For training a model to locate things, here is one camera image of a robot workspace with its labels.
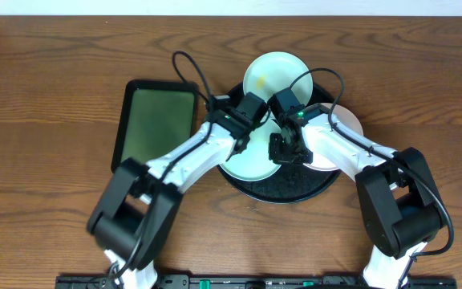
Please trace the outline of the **mint plate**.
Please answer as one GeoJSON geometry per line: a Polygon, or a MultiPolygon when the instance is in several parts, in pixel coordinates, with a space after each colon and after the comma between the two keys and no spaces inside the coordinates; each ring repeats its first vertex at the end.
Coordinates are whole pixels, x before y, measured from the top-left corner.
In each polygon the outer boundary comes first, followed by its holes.
{"type": "Polygon", "coordinates": [[[243,92],[252,92],[267,102],[274,93],[289,88],[307,71],[309,68],[299,57],[282,51],[269,52],[249,65],[243,79],[243,92]]]}
{"type": "Polygon", "coordinates": [[[246,149],[230,157],[221,168],[241,181],[261,181],[270,177],[281,167],[269,159],[270,135],[280,132],[279,125],[268,120],[250,133],[246,149]]]}

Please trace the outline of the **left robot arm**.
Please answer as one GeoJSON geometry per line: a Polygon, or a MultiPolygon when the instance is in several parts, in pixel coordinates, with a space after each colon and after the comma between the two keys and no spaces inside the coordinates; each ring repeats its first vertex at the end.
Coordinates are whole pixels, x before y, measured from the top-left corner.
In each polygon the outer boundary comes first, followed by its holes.
{"type": "Polygon", "coordinates": [[[166,155],[142,165],[124,161],[87,223],[111,260],[110,279],[122,288],[151,288],[184,193],[211,168],[246,148],[255,123],[218,117],[166,155]]]}

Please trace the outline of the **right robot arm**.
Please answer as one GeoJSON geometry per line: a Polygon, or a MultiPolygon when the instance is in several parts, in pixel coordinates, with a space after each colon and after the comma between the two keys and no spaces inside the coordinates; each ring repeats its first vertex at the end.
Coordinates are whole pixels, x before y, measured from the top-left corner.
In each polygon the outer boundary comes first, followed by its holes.
{"type": "Polygon", "coordinates": [[[309,164],[321,155],[356,185],[363,224],[374,247],[364,283],[401,288],[424,247],[452,221],[423,154],[398,152],[348,128],[321,104],[271,104],[281,125],[269,149],[275,161],[309,164]]]}

